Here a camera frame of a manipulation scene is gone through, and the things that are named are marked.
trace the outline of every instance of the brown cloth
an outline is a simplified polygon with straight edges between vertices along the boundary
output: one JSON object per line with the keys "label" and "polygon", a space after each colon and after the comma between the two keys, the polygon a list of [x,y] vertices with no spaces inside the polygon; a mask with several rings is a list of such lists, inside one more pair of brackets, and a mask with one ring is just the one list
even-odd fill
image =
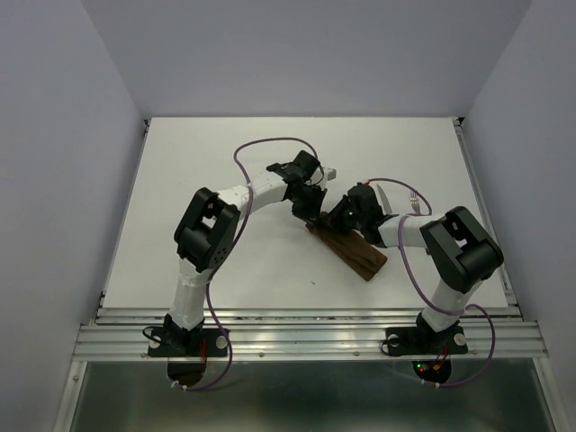
{"label": "brown cloth", "polygon": [[371,280],[388,261],[386,255],[372,247],[355,231],[350,231],[348,234],[338,234],[311,223],[307,223],[306,228],[332,249],[365,281]]}

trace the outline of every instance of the gray wall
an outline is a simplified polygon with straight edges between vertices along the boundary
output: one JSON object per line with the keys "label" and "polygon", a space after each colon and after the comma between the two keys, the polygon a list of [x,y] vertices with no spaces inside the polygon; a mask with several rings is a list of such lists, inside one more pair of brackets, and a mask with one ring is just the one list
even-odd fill
{"label": "gray wall", "polygon": [[464,115],[529,0],[84,0],[152,115]]}
{"label": "gray wall", "polygon": [[141,120],[77,0],[0,5],[0,429],[51,430]]}
{"label": "gray wall", "polygon": [[573,0],[535,0],[464,130],[520,305],[576,415],[574,23]]}

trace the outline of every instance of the purple cable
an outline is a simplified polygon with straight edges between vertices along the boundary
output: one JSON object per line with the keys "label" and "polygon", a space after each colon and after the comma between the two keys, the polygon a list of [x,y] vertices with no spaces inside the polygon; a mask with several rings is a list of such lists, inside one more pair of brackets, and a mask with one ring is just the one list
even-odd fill
{"label": "purple cable", "polygon": [[[414,187],[412,187],[409,184],[406,184],[404,182],[401,182],[400,180],[395,180],[393,178],[381,177],[381,178],[371,178],[370,180],[368,180],[368,183],[371,183],[371,182],[388,182],[388,183],[395,183],[396,185],[402,185],[404,187],[407,187],[412,192],[414,192],[424,202],[424,204],[428,208],[428,214],[425,214],[425,215],[420,215],[420,214],[416,214],[416,213],[406,214],[406,215],[402,216],[402,218],[400,219],[400,222],[398,223],[398,249],[400,250],[400,255],[402,256],[402,261],[404,263],[404,267],[406,267],[406,273],[408,273],[408,277],[409,277],[410,281],[412,282],[412,285],[414,285],[414,289],[416,289],[416,292],[418,293],[420,298],[424,301],[424,303],[427,304],[434,311],[440,312],[444,315],[449,315],[449,316],[460,316],[460,315],[464,314],[465,311],[468,311],[469,309],[477,309],[484,315],[484,317],[488,321],[488,324],[490,325],[490,332],[492,334],[492,342],[490,345],[490,352],[488,353],[488,357],[486,357],[486,362],[484,362],[484,364],[482,365],[480,370],[478,372],[474,373],[473,375],[469,376],[468,378],[464,379],[464,380],[461,380],[458,382],[450,382],[448,384],[439,384],[439,386],[440,387],[457,387],[459,385],[469,383],[470,381],[477,378],[479,375],[481,375],[486,370],[486,368],[490,364],[492,357],[494,356],[494,349],[496,347],[496,329],[494,328],[494,322],[492,321],[492,318],[490,318],[490,315],[488,314],[488,312],[482,306],[480,306],[478,304],[471,303],[471,304],[467,305],[463,310],[444,310],[444,309],[438,308],[432,301],[430,301],[428,299],[428,297],[424,294],[424,292],[420,288],[420,285],[418,284],[416,277],[414,276],[414,273],[412,272],[412,269],[410,268],[410,263],[408,262],[408,257],[406,256],[406,250],[404,248],[403,229],[404,229],[404,222],[410,216],[430,216],[432,214],[432,206],[430,205],[430,202],[428,202],[428,200],[424,197],[424,195],[422,195]],[[410,379],[414,379],[412,376],[408,376],[404,373],[398,373],[395,370],[394,370],[394,372],[396,374],[400,374],[400,375],[408,377]],[[424,383],[429,383],[433,386],[436,386],[432,382],[424,381]]]}
{"label": "purple cable", "polygon": [[[242,225],[240,225],[240,229],[238,230],[238,234],[236,235],[236,237],[234,238],[234,241],[232,242],[232,248],[231,248],[230,252],[232,250],[234,250],[234,247],[236,246],[236,244],[240,240],[240,236],[242,236],[242,234],[244,233],[244,229],[246,228],[246,225],[248,224],[248,217],[250,216],[250,213],[252,212],[252,204],[254,203],[254,191],[252,190],[252,185],[251,185],[252,181],[250,180],[250,175],[248,174],[248,171],[246,170],[244,165],[242,165],[242,162],[239,161],[238,153],[242,149],[245,149],[246,147],[250,147],[250,146],[253,146],[255,144],[260,144],[262,142],[272,142],[272,141],[297,141],[297,142],[300,142],[301,144],[308,147],[311,150],[311,152],[314,154],[314,157],[316,159],[318,159],[318,153],[317,153],[316,149],[309,142],[305,141],[304,139],[294,138],[294,137],[274,137],[274,138],[255,139],[254,141],[247,142],[246,144],[242,144],[240,147],[236,148],[236,150],[234,151],[233,158],[234,158],[234,162],[236,163],[236,165],[238,165],[238,167],[240,168],[240,171],[242,172],[244,179],[246,180],[246,185],[248,188],[248,201],[246,204],[246,215],[244,216],[244,220],[242,221]],[[234,358],[234,354],[232,352],[232,343],[230,342],[230,336],[228,335],[228,332],[226,331],[226,329],[220,323],[220,320],[218,319],[218,316],[216,315],[216,310],[214,310],[214,307],[212,306],[212,299],[210,297],[210,285],[211,285],[212,280],[214,279],[214,276],[216,275],[216,273],[218,273],[219,269],[220,268],[218,267],[216,270],[214,270],[214,273],[212,273],[210,280],[208,281],[208,283],[206,283],[206,302],[208,303],[208,309],[210,311],[210,314],[212,315],[212,319],[214,320],[214,322],[216,323],[216,326],[218,327],[218,330],[224,336],[224,338],[226,339],[226,342],[228,343],[228,350],[229,350],[228,362],[226,363],[226,367],[224,368],[222,373],[220,375],[218,375],[218,377],[214,381],[212,381],[206,385],[203,385],[201,387],[186,387],[185,388],[180,383],[175,382],[171,378],[168,378],[173,386],[175,386],[176,388],[178,388],[180,390],[184,390],[186,392],[198,392],[198,391],[202,391],[202,390],[206,390],[206,389],[211,388],[214,384],[219,383],[220,380],[222,378],[224,378],[224,376],[228,373],[228,370],[232,367],[232,360]]]}

